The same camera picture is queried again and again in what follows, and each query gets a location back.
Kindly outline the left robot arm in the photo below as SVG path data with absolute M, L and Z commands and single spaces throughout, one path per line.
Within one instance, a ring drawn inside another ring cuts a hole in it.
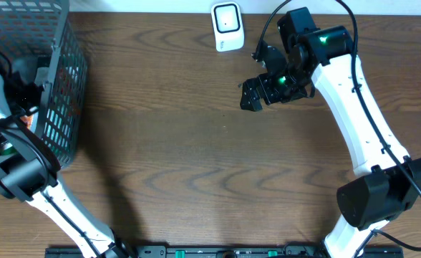
M 0 61 L 0 194 L 48 216 L 83 257 L 136 257 L 76 198 L 61 170 L 72 162 L 85 70 L 33 61 L 28 79 Z

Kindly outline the green 3M gloves package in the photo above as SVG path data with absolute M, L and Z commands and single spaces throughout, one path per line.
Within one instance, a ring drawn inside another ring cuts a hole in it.
M 70 147 L 74 127 L 82 112 L 85 71 L 86 65 L 78 56 L 65 54 L 58 61 L 54 82 L 45 85 L 48 98 L 38 117 L 38 124 L 44 127 L 36 131 L 43 139 L 62 148 Z

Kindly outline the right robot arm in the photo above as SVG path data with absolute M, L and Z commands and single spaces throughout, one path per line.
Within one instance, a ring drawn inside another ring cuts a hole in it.
M 286 12 L 277 28 L 284 48 L 258 41 L 253 58 L 266 72 L 241 85 L 240 106 L 258 112 L 264 105 L 322 95 L 347 145 L 355 179 L 337 190 L 340 217 L 316 255 L 361 257 L 373 237 L 421 200 L 421 158 L 410 157 L 372 96 L 356 29 L 320 29 L 307 8 Z

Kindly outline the orange Kleenex tissue pack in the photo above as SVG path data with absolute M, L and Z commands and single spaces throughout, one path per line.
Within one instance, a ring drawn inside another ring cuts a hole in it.
M 22 117 L 20 117 L 21 121 L 23 123 L 25 123 L 26 127 L 29 130 L 33 130 L 35 125 L 37 124 L 37 114 L 33 114 L 33 115 L 24 115 Z

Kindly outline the green-lid seasoning jar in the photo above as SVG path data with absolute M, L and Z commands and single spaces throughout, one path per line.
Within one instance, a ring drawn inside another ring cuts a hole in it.
M 1 144 L 0 146 L 1 156 L 8 156 L 15 153 L 17 153 L 16 148 L 10 142 L 5 142 Z

